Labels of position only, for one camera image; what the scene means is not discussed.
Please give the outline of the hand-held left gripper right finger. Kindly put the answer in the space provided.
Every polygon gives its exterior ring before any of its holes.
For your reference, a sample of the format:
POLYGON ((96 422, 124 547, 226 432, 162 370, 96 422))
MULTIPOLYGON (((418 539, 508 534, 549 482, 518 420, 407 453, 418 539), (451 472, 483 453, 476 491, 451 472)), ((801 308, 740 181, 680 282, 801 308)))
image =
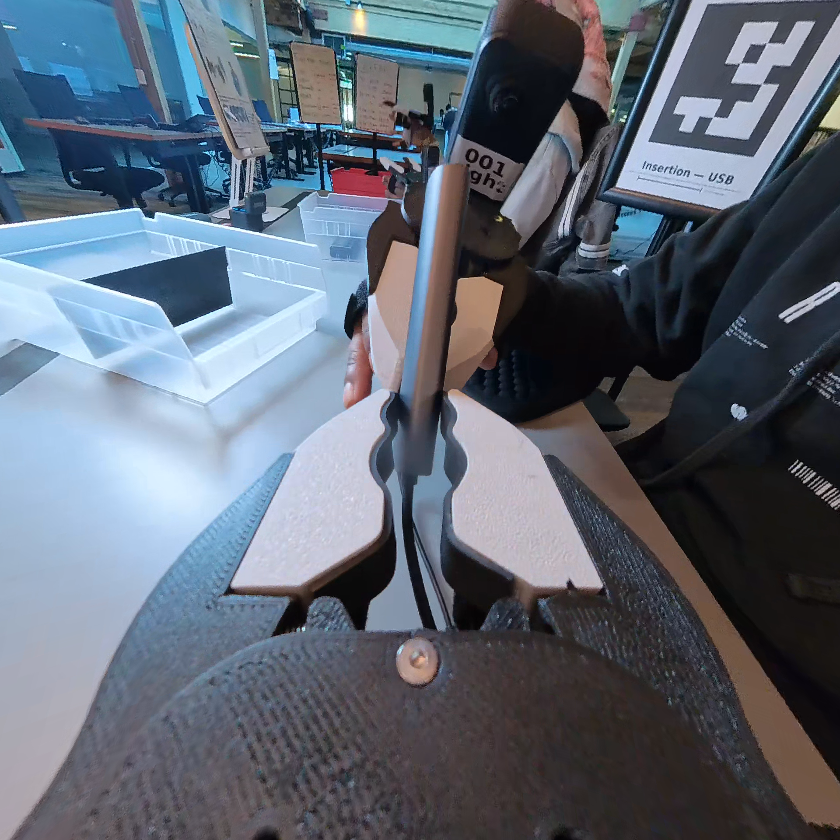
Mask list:
POLYGON ((604 583, 549 465, 522 431, 450 391, 440 420, 444 496, 440 567, 454 612, 488 613, 512 599, 532 613, 562 592, 604 583))

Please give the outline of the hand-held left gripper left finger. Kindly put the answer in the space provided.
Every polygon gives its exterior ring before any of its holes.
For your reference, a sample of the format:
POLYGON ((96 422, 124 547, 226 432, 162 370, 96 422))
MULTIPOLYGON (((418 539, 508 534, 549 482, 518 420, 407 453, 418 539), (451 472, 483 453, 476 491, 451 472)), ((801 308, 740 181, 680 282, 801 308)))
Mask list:
POLYGON ((390 584, 396 538, 396 394, 380 390, 321 425, 297 448, 231 581, 239 595, 330 595, 367 611, 390 584))

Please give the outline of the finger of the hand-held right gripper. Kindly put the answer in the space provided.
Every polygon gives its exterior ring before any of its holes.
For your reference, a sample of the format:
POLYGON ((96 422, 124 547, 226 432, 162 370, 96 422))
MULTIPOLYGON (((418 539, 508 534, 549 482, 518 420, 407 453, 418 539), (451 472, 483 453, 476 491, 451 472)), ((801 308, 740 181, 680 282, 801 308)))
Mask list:
POLYGON ((443 391, 462 390, 489 353, 502 292, 501 284, 484 276, 457 280, 443 391))
POLYGON ((403 378, 416 267, 417 247, 392 242, 375 291, 369 294, 373 373, 391 392, 400 390, 403 378))

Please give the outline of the grey usb hub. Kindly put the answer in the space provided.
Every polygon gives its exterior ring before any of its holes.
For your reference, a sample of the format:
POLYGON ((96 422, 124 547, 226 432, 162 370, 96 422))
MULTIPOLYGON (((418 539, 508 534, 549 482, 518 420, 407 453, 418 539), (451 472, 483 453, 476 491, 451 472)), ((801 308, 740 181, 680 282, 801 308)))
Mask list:
POLYGON ((434 465, 468 195, 463 164, 440 165, 429 176, 399 391, 395 465, 405 486, 429 476, 434 465))

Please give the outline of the red plastic bin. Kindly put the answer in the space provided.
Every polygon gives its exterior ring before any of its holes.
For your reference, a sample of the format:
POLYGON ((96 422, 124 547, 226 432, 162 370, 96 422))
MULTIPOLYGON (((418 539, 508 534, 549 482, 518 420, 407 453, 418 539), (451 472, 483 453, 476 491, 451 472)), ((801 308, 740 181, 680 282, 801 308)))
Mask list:
POLYGON ((334 167, 330 172, 332 191, 350 196, 386 197, 389 178, 382 170, 359 167, 334 167))

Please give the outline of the person's right forearm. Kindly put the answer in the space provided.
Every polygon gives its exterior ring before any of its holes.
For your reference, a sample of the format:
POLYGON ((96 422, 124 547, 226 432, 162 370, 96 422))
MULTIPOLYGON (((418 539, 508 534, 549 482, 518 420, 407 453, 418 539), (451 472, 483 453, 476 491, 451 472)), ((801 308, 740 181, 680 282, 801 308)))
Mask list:
POLYGON ((717 338, 716 309, 739 258, 734 211, 669 237, 653 256, 584 278, 528 272, 528 291, 500 335, 501 372, 479 396, 515 423, 593 393, 640 367, 670 381, 717 338))

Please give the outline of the person's right hand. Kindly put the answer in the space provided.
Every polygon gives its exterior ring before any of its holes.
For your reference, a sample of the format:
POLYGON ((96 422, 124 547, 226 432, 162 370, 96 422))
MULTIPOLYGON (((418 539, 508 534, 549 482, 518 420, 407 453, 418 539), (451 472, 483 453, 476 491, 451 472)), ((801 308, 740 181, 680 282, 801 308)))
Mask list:
POLYGON ((371 340, 366 315, 358 321, 350 339, 343 385, 343 407, 350 409, 371 394, 373 366, 371 340))

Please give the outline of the large clear plastic bin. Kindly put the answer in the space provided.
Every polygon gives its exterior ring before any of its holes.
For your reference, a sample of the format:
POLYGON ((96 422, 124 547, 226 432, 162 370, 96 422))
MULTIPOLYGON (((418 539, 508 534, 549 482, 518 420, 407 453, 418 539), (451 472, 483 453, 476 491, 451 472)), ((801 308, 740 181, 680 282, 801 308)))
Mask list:
POLYGON ((2 353, 13 342, 206 404, 308 336, 327 311, 316 246, 123 209, 1 229, 2 353), (182 326, 87 280, 225 247, 233 303, 182 326))

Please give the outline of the black clamp device on stand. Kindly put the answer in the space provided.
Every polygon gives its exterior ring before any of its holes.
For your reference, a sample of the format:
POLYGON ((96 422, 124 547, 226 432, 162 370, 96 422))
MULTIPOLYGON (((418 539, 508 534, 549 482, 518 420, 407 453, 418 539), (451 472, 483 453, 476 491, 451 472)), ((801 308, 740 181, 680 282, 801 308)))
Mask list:
POLYGON ((420 155, 418 162, 414 162, 407 155, 404 155, 400 162, 381 160, 385 166, 385 197, 396 200, 404 196, 409 186, 427 179, 429 158, 434 158, 434 164, 440 162, 441 148, 434 132, 432 114, 409 109, 395 99, 382 100, 381 107, 388 111, 388 117, 394 122, 397 133, 401 135, 405 150, 420 155))

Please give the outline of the brown writing board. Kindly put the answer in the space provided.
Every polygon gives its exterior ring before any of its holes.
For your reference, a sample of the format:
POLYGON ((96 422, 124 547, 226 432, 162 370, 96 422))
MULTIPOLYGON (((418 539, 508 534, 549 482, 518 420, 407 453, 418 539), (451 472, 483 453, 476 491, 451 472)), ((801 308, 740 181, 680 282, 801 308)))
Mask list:
POLYGON ((300 122, 340 129, 340 84, 334 50, 299 41, 290 43, 289 49, 300 122))
POLYGON ((354 124, 359 132, 397 148, 402 137, 395 131, 399 65, 365 53, 354 57, 354 124))

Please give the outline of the black foam sheet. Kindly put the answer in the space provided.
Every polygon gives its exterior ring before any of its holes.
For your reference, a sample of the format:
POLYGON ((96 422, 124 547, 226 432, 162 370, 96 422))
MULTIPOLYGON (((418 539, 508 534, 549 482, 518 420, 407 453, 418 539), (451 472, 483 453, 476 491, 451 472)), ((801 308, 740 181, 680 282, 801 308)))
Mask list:
POLYGON ((87 283, 155 302, 175 327, 233 303, 225 247, 117 269, 87 283))

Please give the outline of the person's black hoodie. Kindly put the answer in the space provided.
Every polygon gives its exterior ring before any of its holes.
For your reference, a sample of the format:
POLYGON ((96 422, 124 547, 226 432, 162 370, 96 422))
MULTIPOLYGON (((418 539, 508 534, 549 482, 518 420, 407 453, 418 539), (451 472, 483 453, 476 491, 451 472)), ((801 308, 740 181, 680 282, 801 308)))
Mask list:
POLYGON ((685 375, 628 467, 838 775, 838 135, 625 272, 685 375))

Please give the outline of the cardboard easel sign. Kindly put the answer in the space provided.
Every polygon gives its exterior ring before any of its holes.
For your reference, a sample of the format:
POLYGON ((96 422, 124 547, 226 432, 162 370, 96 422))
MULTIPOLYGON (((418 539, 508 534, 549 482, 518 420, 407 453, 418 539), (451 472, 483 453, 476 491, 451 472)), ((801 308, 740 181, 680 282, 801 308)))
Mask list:
POLYGON ((256 162, 270 152, 215 1, 181 1, 187 43, 232 156, 230 208, 255 189, 256 162))

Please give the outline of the wooden top desk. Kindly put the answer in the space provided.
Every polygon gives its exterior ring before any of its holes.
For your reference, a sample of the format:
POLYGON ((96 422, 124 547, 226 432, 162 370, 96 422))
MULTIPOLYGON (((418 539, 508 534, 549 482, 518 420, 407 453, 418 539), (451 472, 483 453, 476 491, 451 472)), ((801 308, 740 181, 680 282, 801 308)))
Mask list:
POLYGON ((47 132, 56 130, 102 137, 120 165, 150 168, 161 173, 182 172, 189 207, 202 213, 209 207, 200 169, 202 155, 222 142, 217 126, 207 125, 203 131, 181 131, 78 119, 28 118, 24 123, 47 132))

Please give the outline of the white marker sign black frame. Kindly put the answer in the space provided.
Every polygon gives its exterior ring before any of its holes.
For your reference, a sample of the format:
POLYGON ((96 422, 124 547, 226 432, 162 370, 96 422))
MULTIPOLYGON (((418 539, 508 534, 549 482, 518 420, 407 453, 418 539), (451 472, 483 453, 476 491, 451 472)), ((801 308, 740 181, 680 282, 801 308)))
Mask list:
POLYGON ((700 224, 805 149, 838 97, 838 1, 673 2, 600 200, 700 224))

